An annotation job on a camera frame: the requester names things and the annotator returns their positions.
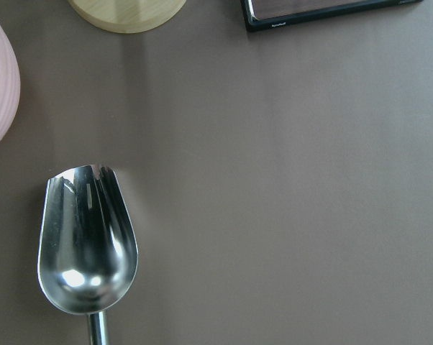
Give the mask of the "black framed wooden tray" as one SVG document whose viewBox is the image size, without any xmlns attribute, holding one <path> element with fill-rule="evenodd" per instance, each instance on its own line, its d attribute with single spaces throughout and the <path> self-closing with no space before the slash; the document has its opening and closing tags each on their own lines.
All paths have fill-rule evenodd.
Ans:
<svg viewBox="0 0 433 345">
<path fill-rule="evenodd" d="M 244 0 L 241 5 L 247 31 L 256 32 L 409 3 L 409 1 Z"/>
</svg>

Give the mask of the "steel ice scoop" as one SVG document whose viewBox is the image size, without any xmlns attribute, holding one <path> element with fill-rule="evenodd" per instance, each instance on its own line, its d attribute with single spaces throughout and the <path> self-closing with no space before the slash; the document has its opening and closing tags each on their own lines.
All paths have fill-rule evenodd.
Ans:
<svg viewBox="0 0 433 345">
<path fill-rule="evenodd" d="M 135 233 L 115 172 L 84 165 L 47 181 L 37 257 L 44 296 L 88 319 L 91 344 L 108 344 L 106 311 L 131 287 Z"/>
</svg>

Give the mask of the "wooden stand with round base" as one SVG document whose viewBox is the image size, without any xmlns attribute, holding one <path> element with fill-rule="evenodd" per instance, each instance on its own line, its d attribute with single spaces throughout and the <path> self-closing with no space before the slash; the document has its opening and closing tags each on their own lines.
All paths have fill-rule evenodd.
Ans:
<svg viewBox="0 0 433 345">
<path fill-rule="evenodd" d="M 159 27 L 173 18 L 186 0 L 70 0 L 88 23 L 99 29 L 134 34 Z"/>
</svg>

